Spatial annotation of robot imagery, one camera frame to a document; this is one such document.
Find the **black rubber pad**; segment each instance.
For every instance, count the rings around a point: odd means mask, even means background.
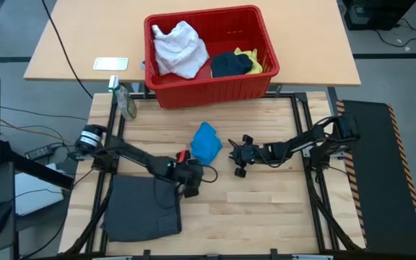
[[[344,111],[356,117],[361,135],[352,161],[367,248],[377,253],[416,254],[415,205],[388,105],[343,103]]]

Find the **dark gray cloth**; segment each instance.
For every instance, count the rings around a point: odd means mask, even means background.
[[[116,175],[101,226],[110,242],[148,241],[181,232],[175,186],[155,178]]]

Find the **blue cloth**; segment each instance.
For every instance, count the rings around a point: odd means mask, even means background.
[[[209,123],[203,122],[191,143],[192,155],[201,163],[209,165],[221,150],[221,140],[216,137],[216,130]]]

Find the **light wooden desk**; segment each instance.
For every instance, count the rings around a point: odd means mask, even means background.
[[[143,82],[144,19],[151,14],[254,4],[260,8],[280,64],[272,84],[359,86],[335,0],[58,0],[52,12],[72,66],[83,80]],[[95,71],[97,57],[127,57],[126,71]],[[24,75],[74,80],[48,21]]]
[[[330,115],[325,92],[309,92],[308,104],[313,122]],[[271,248],[277,248],[280,254],[318,252],[300,155],[293,155],[277,169],[249,165],[245,179],[234,176],[236,166],[228,159],[232,150],[229,138],[240,142],[243,134],[249,134],[255,143],[261,144],[294,137],[289,98],[180,110],[162,110],[156,100],[138,100],[137,105],[137,119],[125,125],[123,138],[127,142],[154,155],[174,157],[177,152],[190,149],[200,123],[207,121],[217,130],[224,146],[212,163],[220,176],[215,183],[203,183],[200,195],[182,200],[181,234],[138,243],[108,243],[107,255],[142,255],[144,249],[150,249],[154,255],[269,254]],[[106,126],[110,107],[110,94],[96,94],[88,123]],[[115,122],[116,134],[118,116]],[[79,164],[76,179],[89,171],[90,164]],[[342,161],[331,164],[344,170]],[[123,158],[118,172],[150,176],[145,168]],[[210,178],[213,173],[206,170],[206,174]],[[365,247],[347,176],[335,170],[326,170],[324,174],[335,219],[356,244]],[[72,191],[60,252],[73,244],[89,222],[97,181],[98,173],[93,172]],[[330,248],[326,225],[322,228]],[[100,228],[96,230],[93,251],[99,250],[101,232]]]

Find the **white cloth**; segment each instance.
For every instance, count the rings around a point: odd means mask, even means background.
[[[174,73],[193,79],[208,60],[205,43],[187,22],[179,22],[167,35],[157,25],[152,25],[155,35],[155,60],[160,75]]]

